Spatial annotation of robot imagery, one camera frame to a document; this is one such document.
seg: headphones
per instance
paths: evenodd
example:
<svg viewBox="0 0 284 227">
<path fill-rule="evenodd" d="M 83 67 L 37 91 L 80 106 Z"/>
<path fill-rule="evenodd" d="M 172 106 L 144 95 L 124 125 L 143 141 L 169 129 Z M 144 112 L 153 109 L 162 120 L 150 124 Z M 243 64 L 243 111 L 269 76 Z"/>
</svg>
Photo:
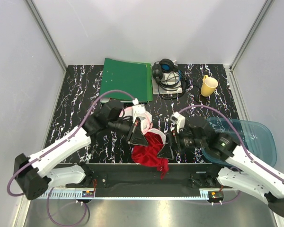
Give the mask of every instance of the headphones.
<svg viewBox="0 0 284 227">
<path fill-rule="evenodd" d="M 159 63 L 155 63 L 151 68 L 152 77 L 156 80 L 157 84 L 161 83 L 164 73 L 179 73 L 179 68 L 170 59 L 162 59 Z"/>
</svg>

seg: blue plastic lid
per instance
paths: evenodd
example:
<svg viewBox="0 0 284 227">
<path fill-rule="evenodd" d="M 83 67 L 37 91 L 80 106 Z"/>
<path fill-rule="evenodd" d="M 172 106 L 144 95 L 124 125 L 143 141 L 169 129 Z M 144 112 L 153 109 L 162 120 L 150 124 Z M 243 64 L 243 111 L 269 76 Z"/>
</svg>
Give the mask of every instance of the blue plastic lid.
<svg viewBox="0 0 284 227">
<path fill-rule="evenodd" d="M 224 118 L 210 117 L 206 120 L 209 121 L 216 132 L 224 132 L 237 139 L 236 134 L 230 128 Z M 276 163 L 276 148 L 275 141 L 270 130 L 266 126 L 257 122 L 249 122 L 236 119 L 229 120 L 238 131 L 246 148 L 253 155 L 260 158 L 268 165 L 274 166 Z M 202 149 L 202 152 L 209 161 L 230 166 L 230 164 L 208 155 L 204 148 Z"/>
</svg>

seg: red fabric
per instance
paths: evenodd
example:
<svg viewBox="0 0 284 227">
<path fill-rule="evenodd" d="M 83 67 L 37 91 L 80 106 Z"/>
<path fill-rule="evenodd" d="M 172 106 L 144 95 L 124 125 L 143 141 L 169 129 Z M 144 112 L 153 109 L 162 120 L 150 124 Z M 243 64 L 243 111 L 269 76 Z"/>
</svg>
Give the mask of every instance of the red fabric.
<svg viewBox="0 0 284 227">
<path fill-rule="evenodd" d="M 168 172 L 168 159 L 158 158 L 157 154 L 163 147 L 161 136 L 152 132 L 148 132 L 145 135 L 148 142 L 148 146 L 135 145 L 133 148 L 132 159 L 136 163 L 140 163 L 143 166 L 157 167 L 158 171 L 161 171 L 161 179 L 165 173 Z"/>
</svg>

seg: green binder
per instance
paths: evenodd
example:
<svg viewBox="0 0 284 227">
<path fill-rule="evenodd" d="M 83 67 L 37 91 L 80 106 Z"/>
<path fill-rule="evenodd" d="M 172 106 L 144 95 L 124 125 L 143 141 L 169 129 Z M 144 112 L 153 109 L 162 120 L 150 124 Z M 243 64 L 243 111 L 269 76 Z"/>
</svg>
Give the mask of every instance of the green binder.
<svg viewBox="0 0 284 227">
<path fill-rule="evenodd" d="M 152 101 L 151 64 L 105 58 L 100 95 L 114 89 L 128 92 L 141 103 Z M 132 101 L 127 95 L 116 92 L 106 95 L 101 102 L 110 98 Z"/>
</svg>

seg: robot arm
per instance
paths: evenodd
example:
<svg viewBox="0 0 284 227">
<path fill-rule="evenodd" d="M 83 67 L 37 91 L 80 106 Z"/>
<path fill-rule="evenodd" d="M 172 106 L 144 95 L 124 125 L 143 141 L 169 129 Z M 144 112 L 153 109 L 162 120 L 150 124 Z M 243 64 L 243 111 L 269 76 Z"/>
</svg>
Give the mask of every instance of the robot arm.
<svg viewBox="0 0 284 227">
<path fill-rule="evenodd" d="M 173 150 L 183 152 L 185 149 L 206 148 L 206 152 L 214 158 L 223 160 L 238 167 L 244 174 L 221 167 L 213 176 L 224 186 L 229 186 L 250 194 L 265 204 L 276 214 L 284 217 L 284 174 L 267 165 L 248 151 L 248 157 L 243 147 L 225 133 L 216 133 L 209 122 L 203 118 L 193 117 L 185 122 L 185 117 L 174 113 L 170 120 L 176 128 L 171 144 L 177 146 Z"/>
<path fill-rule="evenodd" d="M 15 178 L 27 199 L 33 200 L 42 195 L 49 187 L 75 184 L 76 186 L 89 187 L 92 185 L 93 172 L 84 163 L 75 164 L 71 167 L 54 167 L 79 149 L 91 144 L 97 135 L 111 129 L 122 132 L 130 144 L 147 146 L 142 129 L 146 124 L 143 115 L 149 117 L 143 105 L 134 105 L 131 108 L 131 119 L 120 118 L 123 104 L 119 101 L 110 101 L 95 111 L 84 123 L 82 128 L 76 126 L 63 138 L 45 149 L 26 157 L 21 154 L 15 159 L 14 173 L 28 162 L 31 166 L 19 173 Z"/>
</svg>

